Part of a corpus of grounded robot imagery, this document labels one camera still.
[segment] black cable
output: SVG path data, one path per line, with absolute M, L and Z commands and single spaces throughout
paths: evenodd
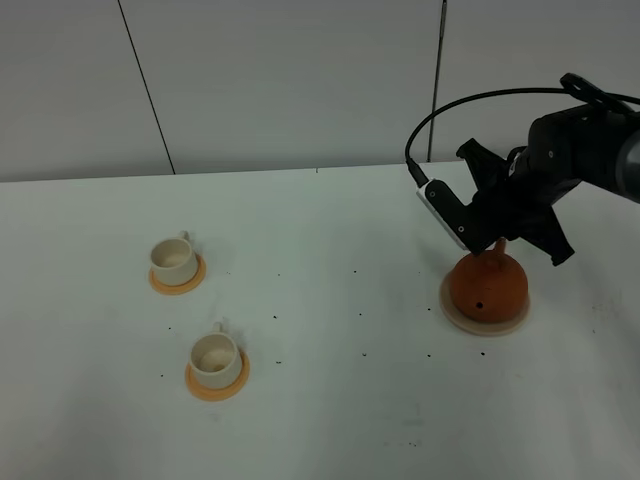
M 436 118 L 441 113 L 444 113 L 447 110 L 451 110 L 452 108 L 462 105 L 464 103 L 473 102 L 474 100 L 481 100 L 483 98 L 501 97 L 503 95 L 516 95 L 520 93 L 554 93 L 554 94 L 559 93 L 562 95 L 569 95 L 569 92 L 567 92 L 564 88 L 544 88 L 544 87 L 508 88 L 505 90 L 494 90 L 492 92 L 477 93 L 469 97 L 460 98 L 454 102 L 446 104 L 444 107 L 440 107 L 434 112 L 431 112 L 431 114 L 427 115 L 425 119 L 422 120 L 418 124 L 418 126 L 413 130 L 413 132 L 411 132 L 411 135 L 407 140 L 407 145 L 404 147 L 405 163 L 407 164 L 409 173 L 411 174 L 416 184 L 418 185 L 418 188 L 425 185 L 429 181 L 429 178 L 424 174 L 424 172 L 422 171 L 420 166 L 415 162 L 415 160 L 411 158 L 411 146 L 413 145 L 413 141 L 416 139 L 420 131 L 424 128 L 424 126 L 427 123 L 429 123 L 431 120 Z M 631 103 L 634 105 L 640 105 L 639 98 L 630 97 L 628 95 L 620 95 L 619 93 L 609 93 L 608 95 L 611 95 L 617 100 L 621 100 L 623 102 Z

